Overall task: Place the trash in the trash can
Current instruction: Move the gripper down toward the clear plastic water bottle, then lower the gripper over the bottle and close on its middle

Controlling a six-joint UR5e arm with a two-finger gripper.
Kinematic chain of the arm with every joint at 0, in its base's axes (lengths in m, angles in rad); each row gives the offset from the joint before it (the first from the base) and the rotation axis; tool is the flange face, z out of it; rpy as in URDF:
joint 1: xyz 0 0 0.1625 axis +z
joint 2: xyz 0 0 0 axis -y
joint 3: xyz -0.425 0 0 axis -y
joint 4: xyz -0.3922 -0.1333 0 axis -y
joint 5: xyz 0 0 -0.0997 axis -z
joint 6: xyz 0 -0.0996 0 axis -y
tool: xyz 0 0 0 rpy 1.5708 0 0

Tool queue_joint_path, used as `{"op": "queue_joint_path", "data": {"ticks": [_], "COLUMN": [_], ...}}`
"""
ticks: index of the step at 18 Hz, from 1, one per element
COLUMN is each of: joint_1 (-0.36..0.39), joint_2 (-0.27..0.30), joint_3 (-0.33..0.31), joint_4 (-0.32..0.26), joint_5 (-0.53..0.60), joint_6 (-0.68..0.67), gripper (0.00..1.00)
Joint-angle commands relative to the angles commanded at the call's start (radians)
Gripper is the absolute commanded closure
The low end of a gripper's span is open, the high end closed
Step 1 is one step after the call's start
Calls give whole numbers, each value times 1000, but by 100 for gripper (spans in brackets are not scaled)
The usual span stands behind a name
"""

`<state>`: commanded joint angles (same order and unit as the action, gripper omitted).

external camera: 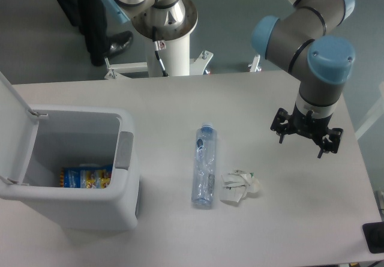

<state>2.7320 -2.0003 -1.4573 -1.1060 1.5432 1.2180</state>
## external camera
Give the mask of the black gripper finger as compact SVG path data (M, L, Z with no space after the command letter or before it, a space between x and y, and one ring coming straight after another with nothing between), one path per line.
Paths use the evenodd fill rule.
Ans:
M273 122L271 124L271 130L276 132L279 136L279 144L282 144L285 135L291 135L292 133L292 120L291 115L283 108L279 108Z
M342 128L327 128L325 135L322 137L320 151L317 157L321 158L323 154L328 153L336 154L338 152L342 136Z

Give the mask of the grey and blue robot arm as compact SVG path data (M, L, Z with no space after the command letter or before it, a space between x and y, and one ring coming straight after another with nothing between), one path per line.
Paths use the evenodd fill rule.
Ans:
M191 0L101 0L120 22L131 22L146 39L151 77L189 76L190 34L198 13ZM343 130L328 124L355 62L353 46L330 32L353 12L355 0L289 0L285 19L266 16L251 35L258 55L300 82L292 113L279 109L271 130L280 138L298 134L320 153L337 153Z

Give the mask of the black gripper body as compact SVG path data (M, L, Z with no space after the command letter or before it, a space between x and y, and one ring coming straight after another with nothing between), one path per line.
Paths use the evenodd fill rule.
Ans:
M325 136L329 135L328 124L331 117L331 106L295 103L289 119L289 134L297 134L313 141L322 141Z

